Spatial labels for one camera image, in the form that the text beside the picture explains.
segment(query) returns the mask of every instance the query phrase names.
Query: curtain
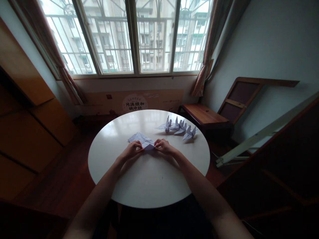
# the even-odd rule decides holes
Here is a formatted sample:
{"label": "curtain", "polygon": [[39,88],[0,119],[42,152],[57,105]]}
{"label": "curtain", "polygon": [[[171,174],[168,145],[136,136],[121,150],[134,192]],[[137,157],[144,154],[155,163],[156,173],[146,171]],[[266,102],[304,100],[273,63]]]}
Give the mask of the curtain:
{"label": "curtain", "polygon": [[85,104],[87,102],[85,96],[75,84],[64,66],[60,52],[55,44],[51,28],[47,23],[39,2],[37,0],[16,0],[12,1],[12,6],[14,8],[19,8],[19,12],[23,14],[23,19],[28,22],[37,42],[39,42],[41,48],[45,50],[50,61],[56,66],[59,76],[73,103],[75,105]]}
{"label": "curtain", "polygon": [[250,3],[250,0],[234,0],[233,6],[232,6],[230,13],[229,13],[229,20],[227,22],[227,26],[225,26],[225,33],[223,34],[224,39],[221,39],[223,41],[223,42],[221,42],[222,46],[221,46],[219,52],[214,53],[214,57],[216,58],[215,64],[214,64],[214,67],[211,70],[209,76],[206,78],[206,81],[204,84],[204,91],[205,91],[207,84],[209,84],[212,81],[212,79],[214,78],[218,63],[219,63],[221,57],[223,56],[223,53],[224,53],[226,46],[227,46],[227,43],[229,42],[237,24],[239,23],[242,15],[244,14],[246,8],[249,5],[249,3]]}
{"label": "curtain", "polygon": [[204,50],[203,65],[192,87],[192,91],[190,93],[191,96],[203,96],[208,64],[219,41],[219,37],[224,28],[232,3],[233,0],[213,0],[208,28],[209,30],[206,38],[206,47]]}

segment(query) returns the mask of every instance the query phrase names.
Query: window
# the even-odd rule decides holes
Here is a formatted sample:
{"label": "window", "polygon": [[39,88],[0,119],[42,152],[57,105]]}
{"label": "window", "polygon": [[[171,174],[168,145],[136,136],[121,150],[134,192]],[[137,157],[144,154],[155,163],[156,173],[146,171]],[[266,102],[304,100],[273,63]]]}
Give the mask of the window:
{"label": "window", "polygon": [[117,33],[117,37],[118,37],[120,45],[124,45],[124,34],[123,34],[123,32],[118,32]]}
{"label": "window", "polygon": [[204,27],[206,24],[206,20],[198,20],[197,21],[197,27]]}
{"label": "window", "polygon": [[150,61],[150,54],[149,53],[142,53],[142,56],[143,56],[143,62]]}
{"label": "window", "polygon": [[93,41],[96,46],[99,46],[99,41],[97,40],[97,37],[93,37]]}
{"label": "window", "polygon": [[163,47],[163,40],[156,40],[157,48]]}
{"label": "window", "polygon": [[106,59],[107,59],[108,63],[113,63],[114,62],[114,57],[112,55],[107,55]]}
{"label": "window", "polygon": [[128,57],[127,57],[127,52],[126,51],[121,51],[121,58],[123,61],[127,61]]}
{"label": "window", "polygon": [[89,61],[88,61],[88,59],[87,59],[87,56],[81,55],[80,58],[82,59],[84,65],[88,65],[88,64],[89,64]]}
{"label": "window", "polygon": [[67,18],[66,21],[67,21],[67,24],[69,25],[69,28],[75,28],[73,18]]}
{"label": "window", "polygon": [[130,70],[130,64],[124,64],[123,71],[129,71],[129,70]]}
{"label": "window", "polygon": [[[129,6],[126,2],[42,1],[57,48],[72,77],[113,77],[121,72],[170,75],[200,70],[197,62],[205,49],[213,0],[132,0]],[[80,11],[79,18],[74,8]]]}
{"label": "window", "polygon": [[161,56],[157,56],[156,57],[156,63],[161,63],[162,61],[162,57]]}
{"label": "window", "polygon": [[109,36],[108,36],[108,35],[109,35],[109,34],[107,33],[106,36],[102,36],[103,44],[104,44],[105,46],[109,46],[109,45],[110,45],[110,39],[109,39]]}
{"label": "window", "polygon": [[186,44],[187,34],[177,34],[176,45],[184,46]]}
{"label": "window", "polygon": [[193,35],[193,40],[192,40],[192,45],[200,45],[202,42],[203,36],[201,34],[194,34]]}
{"label": "window", "polygon": [[82,42],[80,38],[74,38],[75,44],[78,49],[83,49]]}
{"label": "window", "polygon": [[142,44],[148,44],[150,40],[150,37],[148,34],[141,34],[141,41]]}
{"label": "window", "polygon": [[100,59],[100,62],[101,62],[101,63],[104,63],[103,55],[100,55],[100,54],[99,54],[99,59]]}

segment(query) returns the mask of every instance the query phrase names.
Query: wall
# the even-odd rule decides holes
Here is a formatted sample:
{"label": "wall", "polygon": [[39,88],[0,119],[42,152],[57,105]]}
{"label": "wall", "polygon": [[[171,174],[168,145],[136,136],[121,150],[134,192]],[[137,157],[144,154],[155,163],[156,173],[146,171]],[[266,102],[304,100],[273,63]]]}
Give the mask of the wall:
{"label": "wall", "polygon": [[198,97],[189,95],[196,76],[154,77],[138,79],[89,79],[76,80],[84,93],[115,92],[115,91],[143,91],[184,89],[183,104],[197,103]]}
{"label": "wall", "polygon": [[295,88],[263,89],[236,123],[242,142],[319,90],[319,2],[251,0],[203,103],[218,111],[239,77],[299,80]]}
{"label": "wall", "polygon": [[21,24],[19,18],[10,6],[7,0],[0,1],[0,17],[6,23],[11,33],[14,35],[24,52],[27,54],[30,61],[38,70],[44,81],[47,83],[53,94],[59,100],[65,111],[73,119],[81,114],[81,111],[73,105],[71,99],[66,95],[61,87],[58,86],[55,78],[44,62],[42,56],[33,44],[31,38]]}

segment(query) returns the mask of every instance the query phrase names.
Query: round white table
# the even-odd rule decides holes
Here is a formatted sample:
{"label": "round white table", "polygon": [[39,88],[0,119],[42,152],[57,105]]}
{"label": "round white table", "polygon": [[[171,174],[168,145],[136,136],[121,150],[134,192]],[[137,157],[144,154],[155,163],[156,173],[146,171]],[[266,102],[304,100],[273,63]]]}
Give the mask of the round white table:
{"label": "round white table", "polygon": [[[129,144],[128,139],[140,132],[155,141],[164,138],[203,174],[209,167],[210,152],[207,141],[200,130],[193,139],[183,141],[183,135],[173,135],[155,129],[166,122],[167,116],[194,128],[185,118],[167,111],[141,110],[122,115],[109,122],[94,138],[88,156],[91,177],[97,184],[115,159]],[[163,207],[178,202],[191,191],[181,171],[173,166],[174,160],[155,150],[144,151],[116,183],[112,199],[123,205],[137,208]]]}

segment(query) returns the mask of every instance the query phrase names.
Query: wooden wardrobe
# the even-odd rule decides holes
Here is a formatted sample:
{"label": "wooden wardrobe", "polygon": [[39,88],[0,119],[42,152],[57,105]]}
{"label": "wooden wardrobe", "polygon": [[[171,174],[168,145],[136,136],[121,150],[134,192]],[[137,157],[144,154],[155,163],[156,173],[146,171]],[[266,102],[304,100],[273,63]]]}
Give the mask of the wooden wardrobe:
{"label": "wooden wardrobe", "polygon": [[0,19],[0,198],[14,200],[77,129]]}

